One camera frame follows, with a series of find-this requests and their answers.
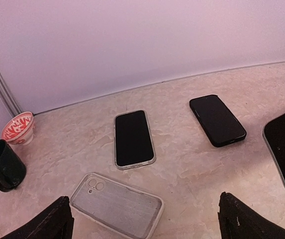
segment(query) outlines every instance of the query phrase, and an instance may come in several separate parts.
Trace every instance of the red pattern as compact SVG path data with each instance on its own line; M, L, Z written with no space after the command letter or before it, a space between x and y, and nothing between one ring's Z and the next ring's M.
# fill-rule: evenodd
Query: red pattern
M24 129L27 128L28 124L32 120L31 114L23 114L17 119L13 119L6 126L6 130L3 134L3 139L9 140L18 136Z

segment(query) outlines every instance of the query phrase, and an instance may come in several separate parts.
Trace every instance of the mug handle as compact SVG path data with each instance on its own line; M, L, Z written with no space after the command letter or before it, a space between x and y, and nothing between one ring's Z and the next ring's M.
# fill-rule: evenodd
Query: mug handle
M12 189L12 186L6 181L5 177L0 174L0 191L8 192Z

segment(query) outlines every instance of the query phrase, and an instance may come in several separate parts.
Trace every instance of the small ceramic bowl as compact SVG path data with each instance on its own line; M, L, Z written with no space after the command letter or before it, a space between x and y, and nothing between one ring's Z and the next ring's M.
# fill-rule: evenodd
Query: small ceramic bowl
M34 116L31 112L23 112L14 117L2 131L2 139L9 144L27 145L34 138Z

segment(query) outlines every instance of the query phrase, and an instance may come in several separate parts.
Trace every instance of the phone with silver frame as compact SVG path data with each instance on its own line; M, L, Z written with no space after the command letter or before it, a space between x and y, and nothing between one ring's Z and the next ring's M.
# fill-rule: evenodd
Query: phone with silver frame
M267 145L268 150L270 151L270 153L271 153L271 155L272 155L272 158L273 158L273 160L274 160L274 162L275 162L276 168L277 168L277 170L278 170L278 172L279 172L279 174L280 174L280 176L281 176L281 180L282 180L282 182L283 182L283 184L284 184L284 187L285 187L285 178L284 178L283 173L282 173L282 171L281 171L281 168L280 168L280 166L279 166L279 164L278 164L278 162L277 162L277 160L276 160L276 157L275 157L275 155L274 155L274 153L273 153L273 151L272 151L272 148L271 148L271 146L270 146L270 144L269 144L269 142L267 141L267 138L266 138L266 136L265 136L265 126L264 126L264 128L263 128L263 138L264 138L264 140L265 140L265 143L266 143L266 145Z
M143 161L143 162L139 162L139 163L134 163L134 164L129 164L129 165L125 165L125 166L120 166L117 164L117 158L116 158L116 118L119 117L119 116L123 116L123 115L127 115L127 114L130 114L130 113L134 113L134 112L138 112L138 111L143 111L144 112L144 115L145 115L145 119L146 119L146 122L147 122L147 127L148 127L148 132L149 132L149 136L150 136L150 140L151 140L151 145L152 145L152 150L153 150L153 158L148 160L148 161ZM153 164L155 161L156 161L156 152L154 150L154 144L153 144L153 140L152 140L152 136L151 136L151 132L150 132L150 125L149 125L149 121L148 121L148 117L147 117L147 113L144 111L144 110L137 110L137 111L131 111L131 112L126 112L126 113L123 113L123 114L119 114L117 115L114 120L113 120L113 125L114 125L114 163L116 165L116 167L119 169L119 170L126 170L126 169L131 169L131 168L137 168L137 167L142 167L142 166L146 166L146 165L150 165L150 164Z

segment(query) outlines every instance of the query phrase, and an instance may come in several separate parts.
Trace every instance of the table surface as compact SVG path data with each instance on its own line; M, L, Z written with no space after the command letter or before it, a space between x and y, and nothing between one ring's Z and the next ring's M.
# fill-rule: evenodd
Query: table surface
M213 147L189 108L217 94L247 131L243 142ZM145 110L157 161L118 170L113 120ZM27 167L22 184L0 192L0 237L99 172L160 196L165 209L153 239L220 239L219 196L230 192L285 228L285 188L263 140L264 125L285 112L285 63L188 77L141 87L35 117L33 142L15 149ZM120 239L72 209L74 239Z

